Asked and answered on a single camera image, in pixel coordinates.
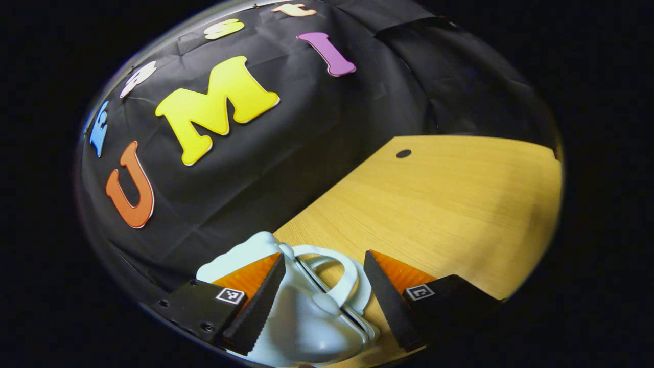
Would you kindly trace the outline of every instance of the orange finger pad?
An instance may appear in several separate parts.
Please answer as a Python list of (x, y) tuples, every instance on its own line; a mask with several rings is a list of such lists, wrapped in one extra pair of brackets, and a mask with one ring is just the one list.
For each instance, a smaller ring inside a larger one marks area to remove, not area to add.
[(281, 255), (282, 253), (277, 252), (261, 258), (245, 267), (239, 268), (231, 274), (227, 274), (217, 279), (212, 282), (212, 284), (244, 291), (247, 295), (247, 301), (245, 301), (245, 304), (241, 307), (241, 310), (243, 310), (245, 306), (250, 303), (254, 294), (259, 290), (259, 286), (261, 286), (261, 283), (268, 275), (268, 272), (273, 268), (275, 261)]
[(372, 249), (370, 250), (370, 253), (375, 257), (375, 260), (377, 260), (377, 263), (379, 263), (379, 266), (384, 270), (384, 273), (388, 276), (390, 282), (395, 287), (395, 290), (397, 290), (400, 295), (402, 295), (404, 290), (409, 287), (437, 280), (432, 275), (413, 266), (409, 266), (404, 262), (400, 262), (388, 255), (373, 251)]

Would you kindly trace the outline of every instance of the blue letter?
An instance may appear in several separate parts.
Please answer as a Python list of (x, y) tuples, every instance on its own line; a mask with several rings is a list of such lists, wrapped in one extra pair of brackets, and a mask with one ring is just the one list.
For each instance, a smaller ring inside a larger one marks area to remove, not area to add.
[(89, 142), (95, 145), (95, 150), (97, 151), (98, 157), (100, 157), (100, 154), (102, 153), (102, 143), (105, 141), (105, 135), (107, 134), (107, 127), (105, 126), (103, 128), (102, 124), (107, 121), (107, 113), (105, 112), (105, 108), (107, 107), (108, 103), (109, 101), (105, 101), (105, 103), (102, 104), (102, 107), (100, 107), (100, 112), (95, 118), (93, 130), (91, 130), (91, 139)]

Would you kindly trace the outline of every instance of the purple letter i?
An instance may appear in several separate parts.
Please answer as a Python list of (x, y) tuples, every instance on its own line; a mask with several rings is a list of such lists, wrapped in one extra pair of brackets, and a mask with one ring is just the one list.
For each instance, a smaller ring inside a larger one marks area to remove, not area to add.
[(327, 63), (327, 73), (335, 77), (340, 77), (349, 73), (354, 73), (356, 66), (348, 62), (341, 55), (336, 47), (329, 42), (329, 36), (323, 32), (309, 32), (298, 35), (298, 39), (307, 41), (322, 56)]

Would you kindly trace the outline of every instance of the orange letter u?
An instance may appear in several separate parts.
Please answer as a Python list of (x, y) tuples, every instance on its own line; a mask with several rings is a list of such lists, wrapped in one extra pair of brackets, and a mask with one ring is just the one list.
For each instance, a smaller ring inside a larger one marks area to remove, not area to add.
[(154, 210), (154, 192), (148, 177), (143, 172), (143, 167), (136, 157), (136, 141), (131, 142), (123, 151), (120, 157), (120, 165), (127, 168), (131, 179), (134, 180), (139, 190), (139, 203), (132, 206), (125, 197), (120, 184), (118, 183), (118, 170), (114, 170), (107, 180), (107, 195), (114, 202), (114, 206), (125, 222), (135, 228), (140, 229), (152, 216)]

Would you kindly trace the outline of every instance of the wood grain surface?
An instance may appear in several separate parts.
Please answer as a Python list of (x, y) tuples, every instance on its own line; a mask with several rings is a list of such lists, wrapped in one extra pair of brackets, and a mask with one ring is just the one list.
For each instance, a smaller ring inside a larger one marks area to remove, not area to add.
[[(396, 157), (405, 149), (409, 156)], [(437, 278), (458, 274), (501, 299), (524, 282), (549, 245), (561, 190), (562, 165), (541, 145), (395, 137), (274, 235), (361, 263), (373, 249)], [(333, 286), (343, 267), (319, 271)], [(377, 344), (330, 367), (373, 367), (407, 355), (374, 295), (364, 317), (382, 332)]]

